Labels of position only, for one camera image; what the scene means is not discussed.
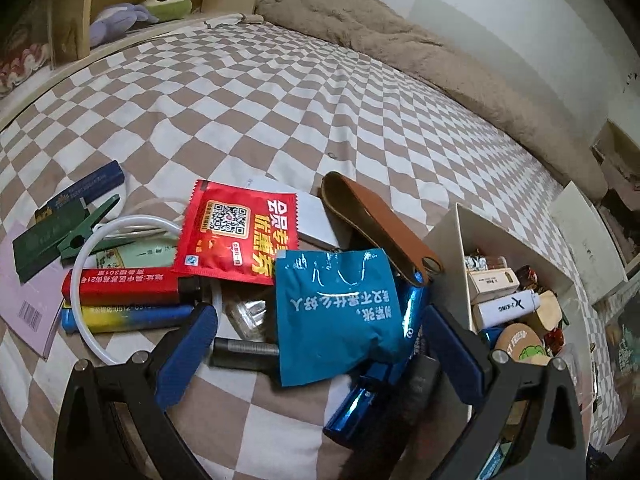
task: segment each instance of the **pink paper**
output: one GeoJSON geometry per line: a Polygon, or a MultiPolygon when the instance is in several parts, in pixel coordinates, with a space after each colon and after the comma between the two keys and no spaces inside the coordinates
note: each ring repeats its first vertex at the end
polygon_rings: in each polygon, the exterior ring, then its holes
{"type": "Polygon", "coordinates": [[[46,359],[62,306],[60,289],[66,271],[58,259],[21,284],[15,272],[13,241],[25,231],[25,227],[14,223],[0,243],[0,317],[46,359]]]}

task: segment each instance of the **metal screw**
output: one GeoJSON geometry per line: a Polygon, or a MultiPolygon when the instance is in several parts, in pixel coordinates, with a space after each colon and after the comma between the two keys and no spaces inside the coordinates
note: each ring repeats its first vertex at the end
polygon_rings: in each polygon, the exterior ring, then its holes
{"type": "Polygon", "coordinates": [[[74,364],[74,370],[76,372],[84,372],[86,368],[89,366],[89,361],[86,359],[80,359],[76,364],[74,364]]]}
{"type": "Polygon", "coordinates": [[[146,350],[138,350],[135,354],[131,356],[131,361],[137,365],[146,363],[147,359],[149,359],[149,352],[147,352],[146,350]]]}
{"type": "Polygon", "coordinates": [[[554,357],[553,359],[551,359],[551,364],[554,366],[556,370],[562,371],[566,368],[566,363],[564,362],[564,359],[559,357],[554,357]]]}
{"type": "Polygon", "coordinates": [[[491,352],[491,359],[493,359],[498,364],[505,364],[509,361],[509,354],[504,350],[494,350],[491,352]]]}

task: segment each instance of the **blue gripper pad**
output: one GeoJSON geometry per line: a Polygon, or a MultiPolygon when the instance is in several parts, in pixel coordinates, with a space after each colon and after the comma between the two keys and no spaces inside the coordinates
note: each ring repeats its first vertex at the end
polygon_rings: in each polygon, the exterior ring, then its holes
{"type": "Polygon", "coordinates": [[[471,406],[480,404],[484,399],[482,371],[432,304],[425,309],[422,332],[460,400],[471,406]]]}
{"type": "Polygon", "coordinates": [[[156,402],[162,410],[180,402],[217,331],[218,314],[207,305],[156,375],[156,402]]]}

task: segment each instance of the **red lighter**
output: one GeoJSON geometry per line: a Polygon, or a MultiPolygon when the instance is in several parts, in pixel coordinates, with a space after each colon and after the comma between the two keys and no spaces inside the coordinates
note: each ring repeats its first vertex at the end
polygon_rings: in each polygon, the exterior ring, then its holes
{"type": "MultiPolygon", "coordinates": [[[[71,271],[62,284],[70,301],[71,271]]],[[[180,276],[168,267],[144,269],[83,269],[80,303],[91,306],[186,304],[202,300],[199,276],[180,276]]]]}

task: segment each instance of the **white box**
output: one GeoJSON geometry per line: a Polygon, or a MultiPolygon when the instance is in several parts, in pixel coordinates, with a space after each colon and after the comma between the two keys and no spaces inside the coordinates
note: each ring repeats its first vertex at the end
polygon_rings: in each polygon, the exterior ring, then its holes
{"type": "Polygon", "coordinates": [[[298,197],[298,236],[321,249],[346,250],[352,229],[336,215],[327,211],[317,196],[299,191],[266,176],[251,177],[245,187],[272,193],[295,193],[298,197]]]}
{"type": "Polygon", "coordinates": [[[549,205],[549,214],[569,246],[590,304],[626,283],[625,267],[609,231],[573,182],[549,205]]]}
{"type": "Polygon", "coordinates": [[[469,286],[469,294],[473,304],[501,298],[515,292],[519,287],[518,279],[511,269],[468,272],[466,284],[469,286]]]}
{"type": "MultiPolygon", "coordinates": [[[[464,328],[474,332],[476,328],[466,282],[465,254],[482,247],[492,254],[504,256],[511,269],[524,265],[535,269],[540,283],[558,295],[559,303],[570,322],[562,331],[565,342],[574,343],[578,349],[578,366],[584,389],[578,403],[586,405],[590,402],[593,397],[590,344],[574,282],[564,272],[500,226],[460,204],[447,212],[424,241],[440,257],[445,269],[433,281],[431,300],[438,306],[446,307],[464,328]]],[[[470,418],[471,406],[460,402],[449,380],[443,375],[418,428],[417,437],[407,449],[406,460],[411,464],[409,469],[414,474],[406,478],[423,479],[430,475],[470,418]]],[[[586,410],[582,423],[588,441],[591,433],[591,410],[586,410]]]]}

